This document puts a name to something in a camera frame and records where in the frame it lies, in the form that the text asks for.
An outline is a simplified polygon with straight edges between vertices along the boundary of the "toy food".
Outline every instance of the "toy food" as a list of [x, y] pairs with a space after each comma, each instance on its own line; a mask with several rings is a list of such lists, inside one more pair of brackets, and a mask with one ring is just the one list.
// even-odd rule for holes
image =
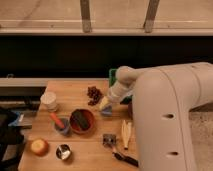
[[48, 152], [48, 149], [49, 144], [42, 138], [33, 140], [30, 146], [30, 150], [38, 156], [45, 155]]

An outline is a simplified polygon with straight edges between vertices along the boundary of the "metal object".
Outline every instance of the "metal object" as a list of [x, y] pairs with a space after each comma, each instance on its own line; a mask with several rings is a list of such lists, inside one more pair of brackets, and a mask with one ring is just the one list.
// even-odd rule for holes
[[103, 134], [103, 145], [104, 146], [115, 146], [116, 145], [116, 135], [115, 134]]
[[60, 145], [56, 150], [56, 156], [61, 160], [66, 160], [70, 157], [72, 151], [67, 144]]
[[92, 27], [90, 21], [89, 0], [80, 0], [80, 5], [83, 32], [90, 33], [92, 31]]
[[158, 5], [160, 0], [150, 0], [149, 6], [146, 13], [146, 19], [144, 23], [144, 29], [146, 33], [151, 33], [157, 13]]

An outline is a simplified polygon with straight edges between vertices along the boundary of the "red bowl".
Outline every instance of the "red bowl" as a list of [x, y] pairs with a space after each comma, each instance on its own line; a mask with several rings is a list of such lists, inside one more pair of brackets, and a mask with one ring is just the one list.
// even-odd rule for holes
[[81, 113], [85, 116], [85, 118], [89, 122], [89, 128], [87, 130], [82, 130], [80, 128], [80, 126], [74, 121], [74, 119], [72, 118], [72, 114], [71, 114], [71, 116], [70, 116], [70, 125], [71, 125], [71, 128], [72, 128], [73, 132], [75, 132], [77, 134], [86, 134], [86, 133], [89, 133], [94, 128], [94, 124], [95, 124], [95, 117], [94, 117], [94, 115], [92, 114], [92, 112], [90, 112], [87, 109], [77, 109], [77, 110], [80, 110]]

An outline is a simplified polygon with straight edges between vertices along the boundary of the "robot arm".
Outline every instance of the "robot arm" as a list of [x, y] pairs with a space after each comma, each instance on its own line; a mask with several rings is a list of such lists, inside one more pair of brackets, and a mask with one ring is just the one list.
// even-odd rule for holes
[[213, 100], [213, 66], [122, 67], [116, 77], [101, 107], [119, 102], [133, 89], [140, 170], [196, 171], [188, 115]]

